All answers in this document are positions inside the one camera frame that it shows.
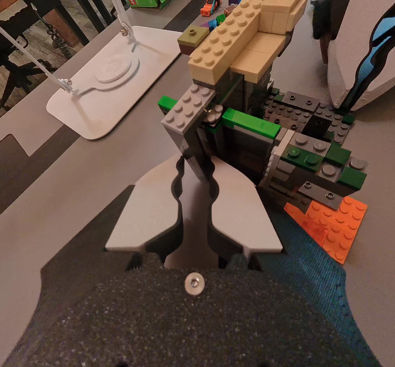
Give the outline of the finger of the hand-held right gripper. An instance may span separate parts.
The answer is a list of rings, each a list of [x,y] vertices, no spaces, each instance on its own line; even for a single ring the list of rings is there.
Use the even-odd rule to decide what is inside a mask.
[[[356,111],[394,86],[394,42],[373,46],[358,66],[355,82],[342,103],[342,111]]]
[[[328,87],[334,106],[342,106],[358,66],[382,42],[394,42],[394,0],[350,0],[329,44]]]

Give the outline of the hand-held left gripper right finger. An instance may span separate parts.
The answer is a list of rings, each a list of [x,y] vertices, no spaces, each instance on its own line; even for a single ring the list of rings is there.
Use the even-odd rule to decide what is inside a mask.
[[[279,253],[283,246],[253,182],[216,156],[212,178],[218,195],[211,207],[214,230],[244,254]]]

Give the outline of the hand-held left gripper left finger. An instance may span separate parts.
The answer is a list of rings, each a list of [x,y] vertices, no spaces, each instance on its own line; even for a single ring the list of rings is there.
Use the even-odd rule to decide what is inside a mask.
[[[106,243],[107,251],[172,252],[183,239],[184,157],[174,155],[134,185]]]

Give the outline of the brick building model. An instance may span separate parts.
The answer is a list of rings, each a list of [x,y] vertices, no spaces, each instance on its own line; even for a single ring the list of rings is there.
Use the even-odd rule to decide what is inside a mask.
[[[162,124],[194,172],[210,182],[208,243],[228,261],[241,249],[214,230],[216,156],[267,192],[317,245],[343,264],[367,205],[368,163],[342,147],[354,123],[319,99],[273,88],[274,59],[289,45],[308,0],[242,0],[212,32],[191,25],[178,39],[193,84],[159,103]]]

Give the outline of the white book stand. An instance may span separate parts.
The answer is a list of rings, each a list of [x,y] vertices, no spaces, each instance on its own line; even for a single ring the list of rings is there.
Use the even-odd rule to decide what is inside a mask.
[[[132,26],[120,0],[112,0],[120,31],[71,79],[57,78],[3,28],[1,34],[60,89],[47,112],[87,140],[108,134],[179,56],[182,33]]]

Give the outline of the pile of small brick figures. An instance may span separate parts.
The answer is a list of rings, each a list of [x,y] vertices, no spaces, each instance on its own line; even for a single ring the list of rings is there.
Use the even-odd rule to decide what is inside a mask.
[[[225,18],[236,8],[242,0],[228,0],[228,6],[224,9],[224,13],[216,16],[202,24],[201,27],[208,28],[212,32],[218,25],[225,21]],[[200,14],[203,17],[210,17],[216,8],[220,7],[222,0],[205,0],[204,6],[200,9]]]

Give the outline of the black office chair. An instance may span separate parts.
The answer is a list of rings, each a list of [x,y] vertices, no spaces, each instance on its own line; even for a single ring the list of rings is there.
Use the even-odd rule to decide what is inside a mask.
[[[11,104],[7,103],[10,95],[14,89],[22,89],[25,93],[29,93],[29,86],[32,82],[28,79],[29,76],[44,74],[44,72],[37,68],[33,62],[23,65],[16,65],[13,63],[9,56],[16,50],[16,47],[8,41],[3,35],[0,36],[0,65],[8,72],[8,79],[5,85],[3,95],[1,96],[1,109],[9,111]]]

